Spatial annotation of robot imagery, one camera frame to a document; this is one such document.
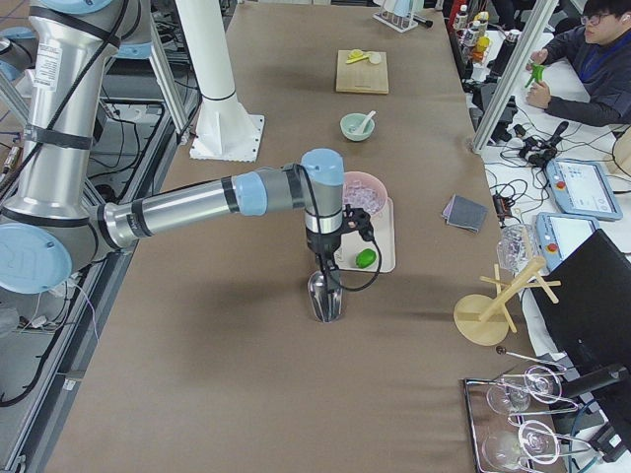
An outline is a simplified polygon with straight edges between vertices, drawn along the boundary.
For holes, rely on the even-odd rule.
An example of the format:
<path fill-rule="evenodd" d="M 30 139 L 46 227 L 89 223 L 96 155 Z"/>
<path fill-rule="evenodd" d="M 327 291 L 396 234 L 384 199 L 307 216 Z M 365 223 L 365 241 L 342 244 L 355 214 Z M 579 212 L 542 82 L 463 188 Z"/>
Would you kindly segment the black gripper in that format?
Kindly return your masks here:
<path fill-rule="evenodd" d="M 335 251 L 341 245 L 341 231 L 323 234 L 306 229 L 308 248 L 317 256 L 319 276 L 317 296 L 325 308 L 341 308 L 342 288 L 339 271 L 333 261 Z"/>

